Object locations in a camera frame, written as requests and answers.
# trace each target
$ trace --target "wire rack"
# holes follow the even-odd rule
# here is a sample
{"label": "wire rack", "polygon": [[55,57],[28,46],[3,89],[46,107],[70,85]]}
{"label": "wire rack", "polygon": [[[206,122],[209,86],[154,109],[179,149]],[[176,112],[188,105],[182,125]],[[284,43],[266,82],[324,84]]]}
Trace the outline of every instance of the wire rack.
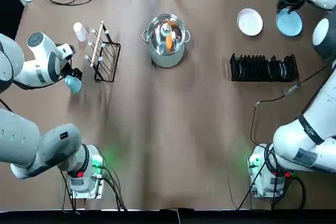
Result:
{"label": "wire rack", "polygon": [[91,33],[95,35],[96,43],[88,42],[93,55],[92,57],[85,55],[85,58],[94,69],[94,79],[95,81],[114,82],[121,45],[112,41],[104,21],[101,22],[99,31],[92,29]]}

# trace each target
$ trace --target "brown table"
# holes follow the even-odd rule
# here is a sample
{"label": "brown table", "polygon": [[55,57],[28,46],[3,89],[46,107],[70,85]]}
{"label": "brown table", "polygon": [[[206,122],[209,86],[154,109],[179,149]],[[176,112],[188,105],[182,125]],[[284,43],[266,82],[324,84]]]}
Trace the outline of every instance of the brown table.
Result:
{"label": "brown table", "polygon": [[[276,2],[93,0],[66,7],[34,0],[25,7],[17,34],[26,59],[33,59],[26,40],[35,31],[74,45],[73,65],[83,71],[83,90],[71,94],[64,83],[35,91],[13,85],[1,97],[43,134],[74,123],[83,143],[96,145],[108,167],[117,170],[129,209],[235,209],[248,189],[246,158],[254,149],[249,130],[255,102],[277,97],[292,84],[231,82],[232,53],[295,54],[301,78],[323,66],[311,36],[324,13],[305,6],[299,11],[302,34],[286,38],[275,26]],[[263,18],[263,31],[256,37],[244,36],[237,27],[237,14],[246,7]],[[151,65],[141,39],[152,17],[165,12],[180,17],[192,35],[183,61],[171,69]],[[72,29],[75,22],[98,29],[101,20],[122,45],[113,84],[94,82],[93,69],[83,59],[90,51],[78,44]],[[326,76],[327,71],[291,96],[258,107],[256,140],[270,142],[277,127],[295,118]],[[56,168],[27,180],[15,178],[8,164],[0,164],[0,172],[0,209],[61,208]],[[307,188],[306,208],[336,207],[336,176],[298,174]],[[293,185],[278,207],[297,207],[300,193]],[[253,207],[269,208],[269,200],[254,199]],[[106,187],[103,199],[88,201],[86,208],[115,208],[111,190]],[[249,200],[243,208],[249,208]]]}

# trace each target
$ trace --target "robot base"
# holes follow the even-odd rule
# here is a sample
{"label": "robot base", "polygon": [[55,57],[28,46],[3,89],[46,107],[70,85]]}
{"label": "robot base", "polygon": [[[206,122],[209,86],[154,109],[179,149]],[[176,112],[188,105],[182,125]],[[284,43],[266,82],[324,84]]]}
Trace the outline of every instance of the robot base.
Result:
{"label": "robot base", "polygon": [[89,151],[88,166],[82,177],[70,177],[70,190],[76,199],[101,199],[104,180],[98,179],[98,177],[104,177],[104,169],[96,168],[94,164],[104,165],[103,158],[93,145],[86,145],[86,147]]}
{"label": "robot base", "polygon": [[103,180],[96,180],[93,190],[90,192],[77,192],[72,190],[75,199],[101,199],[103,195],[104,183]]}
{"label": "robot base", "polygon": [[[265,149],[257,146],[250,158],[247,158],[247,169],[249,173],[249,184],[251,186],[256,175],[260,171],[265,159],[264,159]],[[275,197],[279,197],[284,193],[285,178],[284,177],[275,177],[272,174],[267,166],[265,165],[261,173],[258,175],[254,185],[251,189],[251,194],[256,198],[272,198],[274,195],[274,185],[277,179],[277,187]]]}

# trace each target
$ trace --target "light blue plate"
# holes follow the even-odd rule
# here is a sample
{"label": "light blue plate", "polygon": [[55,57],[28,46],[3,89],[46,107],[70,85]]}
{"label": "light blue plate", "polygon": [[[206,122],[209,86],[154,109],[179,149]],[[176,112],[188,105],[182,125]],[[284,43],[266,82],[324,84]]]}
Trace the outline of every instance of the light blue plate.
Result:
{"label": "light blue plate", "polygon": [[302,20],[296,12],[288,14],[289,9],[282,9],[276,17],[278,30],[285,36],[297,36],[302,30]]}

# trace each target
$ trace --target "cable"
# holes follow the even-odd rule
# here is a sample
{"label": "cable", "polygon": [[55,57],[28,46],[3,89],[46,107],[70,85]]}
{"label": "cable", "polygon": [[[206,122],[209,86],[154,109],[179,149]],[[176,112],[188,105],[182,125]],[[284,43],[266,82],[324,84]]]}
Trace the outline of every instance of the cable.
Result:
{"label": "cable", "polygon": [[[267,158],[269,157],[269,155],[271,154],[272,151],[273,151],[273,147],[272,147],[272,149],[269,151],[269,153],[268,153],[268,155],[267,155]],[[263,167],[264,167],[265,165],[266,165],[266,161],[264,161],[264,163],[262,164],[260,170],[259,170],[258,173],[256,174],[256,177],[254,178],[253,182],[251,183],[251,186],[250,186],[250,188],[249,188],[247,194],[245,195],[243,201],[240,203],[240,205],[239,205],[239,207],[237,208],[237,210],[239,210],[239,209],[241,208],[241,206],[243,205],[243,203],[245,202],[247,196],[249,195],[249,193],[250,193],[251,190],[252,190],[252,187],[253,187],[253,185],[254,185],[254,182],[257,180],[258,176],[260,175],[260,173],[261,173],[261,171],[262,171],[262,169],[263,169]]]}
{"label": "cable", "polygon": [[305,185],[303,184],[303,181],[298,177],[298,176],[292,176],[290,177],[290,179],[296,180],[297,182],[299,182],[301,189],[302,189],[302,199],[301,199],[301,203],[299,206],[299,210],[303,209],[305,204],[306,204],[306,188]]}
{"label": "cable", "polygon": [[11,108],[0,98],[0,102],[3,104],[3,106],[5,106],[5,108],[11,112],[13,112],[13,110],[11,110]]}
{"label": "cable", "polygon": [[65,183],[65,189],[66,189],[66,191],[67,191],[67,193],[68,193],[69,201],[70,201],[70,203],[71,203],[72,209],[73,209],[73,210],[76,210],[76,209],[75,209],[75,206],[73,205],[74,200],[73,200],[73,199],[71,200],[71,197],[72,197],[72,191],[71,191],[71,194],[70,194],[67,180],[65,179],[64,174],[62,173],[62,171],[61,171],[60,169],[59,169],[59,172],[61,173],[62,178],[63,178],[63,180],[64,180],[64,183]]}
{"label": "cable", "polygon": [[335,66],[331,69],[331,73],[327,76],[327,78],[324,80],[324,82],[321,84],[321,86],[315,91],[314,95],[310,98],[309,102],[306,104],[306,106],[303,108],[301,114],[304,114],[307,110],[307,108],[310,106],[310,104],[313,102],[313,100],[316,98],[316,96],[318,95],[318,93],[320,92],[321,88],[324,86],[324,84],[328,81],[328,79],[330,78],[330,76],[332,75],[332,73],[335,71],[336,69],[336,64]]}
{"label": "cable", "polygon": [[[319,69],[318,71],[314,72],[313,74],[309,75],[308,77],[304,78],[303,81],[299,82],[297,85],[294,85],[293,87],[291,87],[290,89],[287,90],[287,92],[277,98],[274,98],[274,99],[269,99],[269,100],[261,100],[261,101],[257,101],[256,102],[256,105],[254,107],[254,110],[253,110],[253,118],[252,118],[252,123],[251,123],[251,127],[250,127],[250,140],[252,143],[254,143],[256,146],[260,146],[262,148],[265,149],[264,146],[256,143],[256,141],[253,139],[253,126],[254,126],[254,121],[255,121],[255,116],[256,116],[256,109],[257,109],[257,106],[260,105],[261,103],[265,103],[265,102],[274,102],[274,101],[278,101],[284,97],[286,97],[287,95],[289,95],[291,92],[297,90],[300,86],[302,86],[305,82],[309,81],[311,78],[313,78],[314,76],[316,76],[317,74],[319,74],[321,71],[323,71],[325,68],[327,68],[329,65],[326,65],[324,67],[322,67],[321,69]],[[326,78],[326,80],[324,81],[324,83],[329,79],[329,77],[331,76],[331,74],[334,72],[336,68],[336,65],[333,67],[330,75]],[[303,111],[306,110],[306,108],[309,106],[309,104],[314,100],[315,96],[317,95],[317,93],[319,92],[319,90],[322,88],[322,86],[324,85],[324,83],[320,86],[320,88],[315,92],[314,96],[310,99],[309,103],[306,105],[306,107],[304,108]]]}
{"label": "cable", "polygon": [[277,190],[278,185],[278,175],[275,175],[275,181],[274,181],[274,189],[273,189],[273,198],[272,198],[272,204],[271,204],[271,210],[274,208],[274,201],[275,201],[275,192]]}
{"label": "cable", "polygon": [[284,191],[283,191],[282,195],[280,197],[278,197],[277,199],[275,199],[273,204],[271,205],[271,210],[274,210],[276,204],[279,203],[285,197],[285,195],[288,191],[288,188],[291,185],[292,180],[296,180],[300,184],[301,190],[302,190],[301,203],[300,203],[300,206],[297,209],[302,210],[304,208],[304,206],[306,205],[306,198],[307,198],[305,185],[304,185],[303,181],[298,176],[290,176],[290,177],[288,177],[289,182],[287,184],[285,184],[285,187],[283,189]]}
{"label": "cable", "polygon": [[118,201],[119,201],[119,203],[120,203],[120,205],[121,205],[121,208],[124,210],[124,211],[128,211],[127,209],[126,209],[126,207],[121,203],[121,199],[120,199],[120,197],[119,197],[119,195],[118,195],[118,193],[117,193],[117,191],[116,191],[116,189],[115,189],[115,186],[108,180],[108,179],[106,179],[106,178],[102,178],[111,188],[112,188],[112,190],[114,191],[114,194],[115,194],[115,197],[117,198],[117,204],[118,204]]}
{"label": "cable", "polygon": [[[257,143],[253,140],[252,132],[253,132],[253,124],[254,124],[254,120],[255,120],[255,115],[256,115],[256,108],[257,108],[257,106],[258,106],[259,104],[261,104],[261,103],[264,103],[264,102],[274,102],[274,101],[278,101],[278,100],[284,98],[284,97],[287,96],[289,93],[291,93],[291,92],[297,90],[297,89],[298,89],[301,85],[303,85],[305,82],[307,82],[308,80],[310,80],[311,78],[313,78],[314,76],[316,76],[317,74],[319,74],[319,73],[320,73],[322,70],[324,70],[327,66],[328,66],[328,65],[322,67],[320,70],[318,70],[318,71],[316,71],[315,73],[311,74],[310,76],[306,77],[302,82],[299,82],[297,85],[294,85],[293,87],[291,87],[285,94],[283,94],[283,95],[281,95],[281,96],[279,96],[279,97],[277,97],[277,98],[274,98],[274,99],[257,101],[257,103],[256,103],[256,105],[255,105],[255,107],[254,107],[253,118],[252,118],[252,123],[251,123],[251,128],[250,128],[250,140],[251,140],[251,142],[253,142],[256,146],[260,146],[260,147],[262,147],[262,148],[264,148],[264,149],[266,150],[266,148],[265,148],[264,146],[262,146],[262,145],[260,145],[260,144],[257,144]],[[331,71],[329,77],[332,75],[332,73],[334,72],[335,68],[336,68],[336,65],[332,68],[332,71]],[[312,102],[312,100],[313,100],[314,97],[317,95],[318,91],[322,88],[322,86],[324,85],[324,83],[323,83],[323,84],[320,86],[320,88],[315,92],[313,98],[310,100],[310,102],[309,102],[308,104],[310,104],[310,103]],[[268,159],[270,153],[272,153],[272,150],[273,150],[273,147],[272,147],[272,149],[269,151],[269,153],[268,153],[268,155],[267,155],[267,159]],[[257,173],[255,179],[253,180],[253,182],[252,182],[252,184],[251,184],[251,186],[250,186],[250,189],[249,189],[248,193],[246,194],[246,196],[245,196],[243,202],[240,204],[240,206],[237,208],[237,210],[239,210],[239,209],[241,208],[242,204],[244,203],[245,199],[247,198],[248,194],[250,193],[250,191],[251,191],[251,189],[252,189],[252,186],[253,186],[253,184],[254,184],[256,178],[257,178],[258,175],[260,174],[260,172],[261,172],[261,170],[263,169],[263,167],[264,167],[265,164],[266,164],[266,160],[264,161],[264,163],[263,163],[261,169],[260,169],[259,172]],[[274,206],[278,203],[278,201],[275,202],[275,191],[276,191],[276,184],[277,184],[277,175],[276,175],[276,178],[275,178],[275,179],[276,179],[276,180],[275,180],[275,188],[274,188],[274,194],[273,194],[273,200],[272,200],[272,206],[271,206],[271,208],[274,208]],[[301,185],[301,187],[302,187],[302,201],[301,201],[301,205],[300,205],[300,209],[302,209],[303,206],[304,206],[304,204],[305,204],[305,202],[306,202],[306,190],[305,190],[305,187],[304,187],[304,185],[303,185],[303,182],[302,182],[299,178],[298,178],[298,179],[296,178],[296,180],[298,180],[298,182],[300,183],[300,185]]]}
{"label": "cable", "polygon": [[109,173],[110,178],[112,180],[112,184],[114,185],[115,188],[117,188],[117,191],[118,191],[118,194],[119,194],[120,205],[123,206],[124,208],[126,208],[124,200],[123,200],[122,195],[121,195],[121,186],[120,186],[120,181],[119,181],[119,177],[118,177],[117,173],[115,172],[115,170],[112,169],[113,173],[115,174],[115,176],[117,178],[117,182],[116,182],[115,179],[113,178],[112,174],[110,173],[110,171],[106,167],[104,167],[103,169],[107,170],[107,172]]}
{"label": "cable", "polygon": [[63,205],[62,205],[62,211],[63,211],[63,212],[65,212],[65,211],[64,211],[64,204],[65,204],[65,193],[66,193],[66,192],[67,192],[66,187],[64,187]]}
{"label": "cable", "polygon": [[57,1],[53,1],[53,0],[48,0],[50,2],[52,2],[53,4],[56,4],[56,5],[63,5],[63,6],[79,6],[79,5],[84,5],[84,4],[88,4],[89,2],[91,2],[92,0],[88,0],[86,2],[82,2],[82,3],[78,3],[78,4],[72,4],[74,1],[76,0],[73,0],[69,3],[61,3],[61,2],[57,2]]}

